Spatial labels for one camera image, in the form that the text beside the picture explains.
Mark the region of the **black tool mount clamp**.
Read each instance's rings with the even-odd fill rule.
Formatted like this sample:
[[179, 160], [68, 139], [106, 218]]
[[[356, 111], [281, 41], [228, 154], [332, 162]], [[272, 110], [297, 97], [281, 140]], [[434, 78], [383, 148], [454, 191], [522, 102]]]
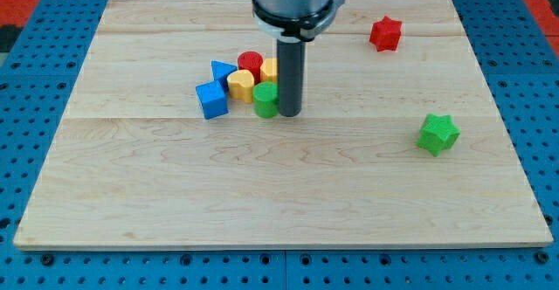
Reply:
[[252, 0], [252, 14], [257, 26], [281, 42], [312, 42], [335, 20], [338, 9], [345, 0], [328, 0], [326, 5], [305, 17], [288, 18], [264, 10], [257, 0]]

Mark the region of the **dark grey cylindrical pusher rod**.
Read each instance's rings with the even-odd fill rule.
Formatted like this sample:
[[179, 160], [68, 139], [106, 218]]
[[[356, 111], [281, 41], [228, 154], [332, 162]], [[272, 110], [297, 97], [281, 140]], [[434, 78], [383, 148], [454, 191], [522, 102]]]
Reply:
[[277, 41], [278, 111], [294, 117], [301, 111], [306, 47], [302, 42]]

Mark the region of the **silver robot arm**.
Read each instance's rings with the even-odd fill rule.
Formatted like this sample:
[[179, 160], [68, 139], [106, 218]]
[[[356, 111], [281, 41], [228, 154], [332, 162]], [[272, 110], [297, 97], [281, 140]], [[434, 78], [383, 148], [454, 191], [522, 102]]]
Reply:
[[278, 111], [294, 117], [302, 109], [306, 45], [335, 20], [345, 0], [252, 0], [257, 26], [276, 39]]

